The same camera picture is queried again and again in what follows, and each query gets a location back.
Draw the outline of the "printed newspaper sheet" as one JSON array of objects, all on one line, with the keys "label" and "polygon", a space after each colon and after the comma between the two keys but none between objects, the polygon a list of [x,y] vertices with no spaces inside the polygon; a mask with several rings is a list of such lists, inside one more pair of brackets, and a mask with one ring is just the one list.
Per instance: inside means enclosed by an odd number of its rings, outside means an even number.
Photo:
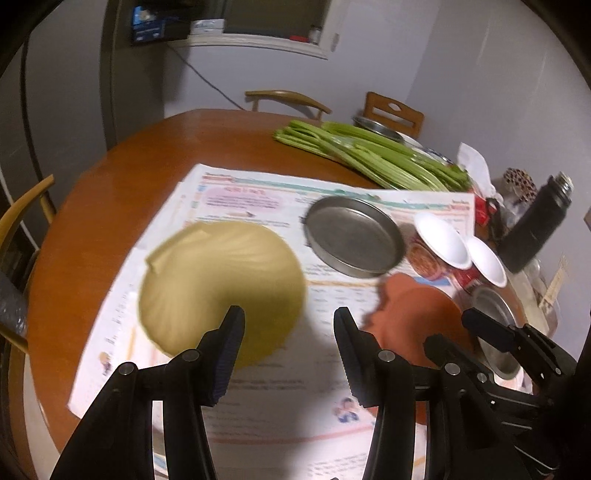
[{"label": "printed newspaper sheet", "polygon": [[222,478],[356,479],[370,448],[374,420],[346,385],[332,333],[335,309],[356,320],[377,310],[381,278],[355,278],[311,250],[304,216],[315,201],[345,196],[372,204],[405,238],[414,217],[431,212],[462,236],[475,230],[471,193],[354,188],[321,180],[198,164],[180,181],[129,251],[97,314],[78,365],[68,407],[82,416],[114,369],[131,361],[152,367],[161,352],[138,320],[146,257],[195,222],[239,221],[266,226],[294,251],[304,272],[304,309],[283,346],[259,364],[235,367],[228,392],[204,412],[206,433]]}]

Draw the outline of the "black thermos bottle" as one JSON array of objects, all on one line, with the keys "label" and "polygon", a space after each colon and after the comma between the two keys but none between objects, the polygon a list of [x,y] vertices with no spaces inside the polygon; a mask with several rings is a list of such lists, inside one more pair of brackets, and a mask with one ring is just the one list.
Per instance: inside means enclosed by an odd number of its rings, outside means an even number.
[{"label": "black thermos bottle", "polygon": [[517,223],[499,241],[497,253],[511,273],[519,273],[534,259],[561,225],[572,203],[574,185],[559,172],[548,178]]}]

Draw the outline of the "white bowl with patterned outside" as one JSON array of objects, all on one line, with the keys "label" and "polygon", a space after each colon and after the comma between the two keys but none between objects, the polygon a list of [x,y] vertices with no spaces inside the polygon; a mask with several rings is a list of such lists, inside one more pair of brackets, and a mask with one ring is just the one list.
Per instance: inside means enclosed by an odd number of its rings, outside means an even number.
[{"label": "white bowl with patterned outside", "polygon": [[415,234],[407,248],[407,260],[420,277],[436,281],[472,267],[463,237],[443,218],[420,212],[414,217],[414,229]]}]

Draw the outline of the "red packaging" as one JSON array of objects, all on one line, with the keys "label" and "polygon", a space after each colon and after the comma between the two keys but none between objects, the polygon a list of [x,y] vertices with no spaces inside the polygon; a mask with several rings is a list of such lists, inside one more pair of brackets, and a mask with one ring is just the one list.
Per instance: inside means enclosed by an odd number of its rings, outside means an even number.
[{"label": "red packaging", "polygon": [[497,212],[496,200],[475,196],[475,221],[477,225],[487,226]]}]

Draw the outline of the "round grey metal pan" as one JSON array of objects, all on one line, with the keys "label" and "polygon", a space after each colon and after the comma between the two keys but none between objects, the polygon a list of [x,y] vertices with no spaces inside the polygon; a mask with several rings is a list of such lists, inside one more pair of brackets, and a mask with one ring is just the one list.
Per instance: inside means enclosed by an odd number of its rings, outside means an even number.
[{"label": "round grey metal pan", "polygon": [[315,255],[349,277],[380,277],[406,255],[402,232],[394,220],[359,199],[329,196],[315,201],[303,225]]}]

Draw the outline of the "jar of chopsticks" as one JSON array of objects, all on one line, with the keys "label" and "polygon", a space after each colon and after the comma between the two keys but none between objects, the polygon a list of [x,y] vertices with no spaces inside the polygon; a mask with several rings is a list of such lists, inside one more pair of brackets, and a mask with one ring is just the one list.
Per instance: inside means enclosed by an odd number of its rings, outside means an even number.
[{"label": "jar of chopsticks", "polygon": [[508,168],[502,177],[505,207],[514,214],[522,214],[538,194],[538,187],[529,173],[519,168]]}]

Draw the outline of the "white plastic bag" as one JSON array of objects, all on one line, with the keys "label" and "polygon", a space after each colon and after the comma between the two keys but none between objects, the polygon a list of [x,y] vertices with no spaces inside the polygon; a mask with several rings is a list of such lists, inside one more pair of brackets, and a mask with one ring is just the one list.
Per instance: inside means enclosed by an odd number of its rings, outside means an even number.
[{"label": "white plastic bag", "polygon": [[492,183],[488,164],[480,152],[466,143],[461,143],[457,163],[468,173],[481,197],[491,198],[496,195],[497,191]]}]

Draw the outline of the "yellow shell-shaped plate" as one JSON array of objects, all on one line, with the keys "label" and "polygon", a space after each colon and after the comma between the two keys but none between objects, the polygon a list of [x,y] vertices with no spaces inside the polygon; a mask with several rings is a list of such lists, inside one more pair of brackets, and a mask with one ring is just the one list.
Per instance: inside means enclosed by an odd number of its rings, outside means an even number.
[{"label": "yellow shell-shaped plate", "polygon": [[283,346],[304,309],[304,272],[270,228],[247,222],[195,222],[145,259],[138,320],[168,356],[195,347],[230,306],[245,312],[239,368]]}]

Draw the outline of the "bunch of green celery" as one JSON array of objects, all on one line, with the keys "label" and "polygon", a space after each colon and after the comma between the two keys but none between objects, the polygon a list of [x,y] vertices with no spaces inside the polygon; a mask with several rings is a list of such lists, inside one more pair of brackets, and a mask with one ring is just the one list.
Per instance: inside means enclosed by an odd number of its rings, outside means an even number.
[{"label": "bunch of green celery", "polygon": [[273,133],[284,145],[355,170],[384,189],[469,193],[469,174],[378,133],[344,123],[293,119]]}]

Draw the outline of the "wooden chair slatted back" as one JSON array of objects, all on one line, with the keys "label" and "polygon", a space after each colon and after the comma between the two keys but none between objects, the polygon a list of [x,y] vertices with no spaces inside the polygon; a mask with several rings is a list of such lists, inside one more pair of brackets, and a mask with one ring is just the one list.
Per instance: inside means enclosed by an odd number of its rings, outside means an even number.
[{"label": "wooden chair slatted back", "polygon": [[425,119],[422,112],[376,92],[366,94],[363,116],[415,140],[419,139]]}]

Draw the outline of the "wooden chair curved back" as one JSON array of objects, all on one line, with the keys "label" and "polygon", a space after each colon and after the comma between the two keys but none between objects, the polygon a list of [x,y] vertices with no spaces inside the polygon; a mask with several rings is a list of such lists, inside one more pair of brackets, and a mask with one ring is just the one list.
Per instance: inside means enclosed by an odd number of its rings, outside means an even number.
[{"label": "wooden chair curved back", "polygon": [[259,110],[259,102],[271,100],[297,107],[306,107],[317,110],[315,120],[321,120],[322,115],[332,114],[332,109],[307,95],[290,90],[249,90],[245,91],[245,99],[252,103],[252,111]]}]

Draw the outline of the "grey refrigerator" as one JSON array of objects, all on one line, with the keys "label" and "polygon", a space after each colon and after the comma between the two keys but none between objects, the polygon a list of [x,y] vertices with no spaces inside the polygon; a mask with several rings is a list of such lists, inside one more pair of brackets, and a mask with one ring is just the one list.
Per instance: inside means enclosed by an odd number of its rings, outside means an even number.
[{"label": "grey refrigerator", "polygon": [[108,150],[164,116],[164,47],[134,45],[132,1],[64,1],[1,77],[1,188],[54,175],[61,202]]}]

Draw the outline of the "black device on shelf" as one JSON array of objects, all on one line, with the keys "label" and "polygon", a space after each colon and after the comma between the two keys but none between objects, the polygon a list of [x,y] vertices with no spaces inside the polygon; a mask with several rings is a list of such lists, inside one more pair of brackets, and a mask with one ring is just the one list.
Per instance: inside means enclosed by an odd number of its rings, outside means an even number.
[{"label": "black device on shelf", "polygon": [[131,14],[132,45],[182,40],[190,31],[185,1],[135,1]]}]

